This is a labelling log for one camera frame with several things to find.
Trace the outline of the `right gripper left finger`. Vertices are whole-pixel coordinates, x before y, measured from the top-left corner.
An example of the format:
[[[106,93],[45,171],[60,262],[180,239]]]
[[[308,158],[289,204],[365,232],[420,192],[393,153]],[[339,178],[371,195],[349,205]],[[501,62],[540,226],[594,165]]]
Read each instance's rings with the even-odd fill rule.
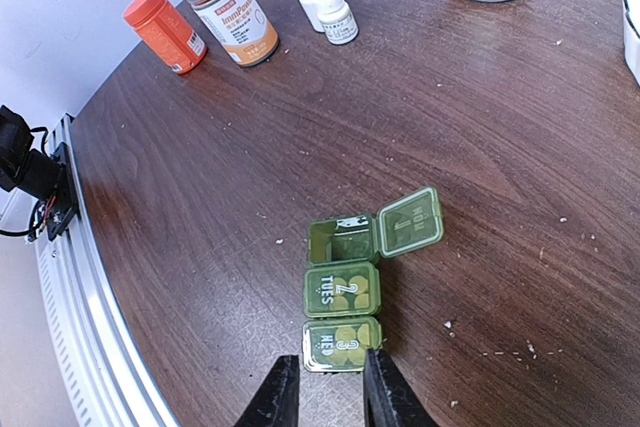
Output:
[[[297,426],[299,392],[299,357],[278,357],[234,426]]]

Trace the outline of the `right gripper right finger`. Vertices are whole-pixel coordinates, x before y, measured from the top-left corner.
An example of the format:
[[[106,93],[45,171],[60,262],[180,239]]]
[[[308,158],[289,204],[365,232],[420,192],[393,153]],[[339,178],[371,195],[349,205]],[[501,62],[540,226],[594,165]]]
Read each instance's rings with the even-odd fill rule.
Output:
[[[383,349],[366,352],[363,403],[366,426],[438,427],[391,355]]]

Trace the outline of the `orange pill bottle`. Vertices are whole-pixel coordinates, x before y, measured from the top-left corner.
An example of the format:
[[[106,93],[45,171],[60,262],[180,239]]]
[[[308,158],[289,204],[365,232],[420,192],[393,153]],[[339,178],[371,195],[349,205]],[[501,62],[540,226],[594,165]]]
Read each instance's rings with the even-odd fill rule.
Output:
[[[193,70],[208,51],[204,40],[168,0],[134,0],[123,19],[179,75]]]

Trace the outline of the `green weekly pill organizer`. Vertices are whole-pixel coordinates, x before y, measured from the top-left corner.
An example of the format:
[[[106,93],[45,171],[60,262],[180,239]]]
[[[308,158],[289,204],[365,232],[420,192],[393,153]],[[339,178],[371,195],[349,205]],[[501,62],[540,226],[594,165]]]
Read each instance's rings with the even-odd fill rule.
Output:
[[[444,223],[437,190],[422,187],[373,214],[311,223],[303,278],[303,364],[312,373],[364,369],[383,342],[377,262],[439,242]]]

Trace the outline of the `grey lid pill bottle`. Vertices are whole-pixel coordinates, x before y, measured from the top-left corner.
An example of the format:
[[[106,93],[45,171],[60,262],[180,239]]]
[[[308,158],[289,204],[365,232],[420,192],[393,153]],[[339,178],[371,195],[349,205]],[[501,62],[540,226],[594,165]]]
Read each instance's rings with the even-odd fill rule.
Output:
[[[222,48],[246,68],[267,60],[279,36],[257,0],[186,0]]]

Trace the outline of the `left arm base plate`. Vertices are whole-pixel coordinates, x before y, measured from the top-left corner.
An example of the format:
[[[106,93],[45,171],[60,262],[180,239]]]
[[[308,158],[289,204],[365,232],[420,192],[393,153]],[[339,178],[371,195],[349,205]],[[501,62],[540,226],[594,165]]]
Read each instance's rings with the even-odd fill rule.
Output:
[[[71,149],[66,142],[58,145],[53,159],[61,166],[53,194],[46,201],[38,201],[33,210],[33,231],[28,239],[35,241],[43,233],[49,241],[61,236],[79,213],[79,199],[74,181]]]

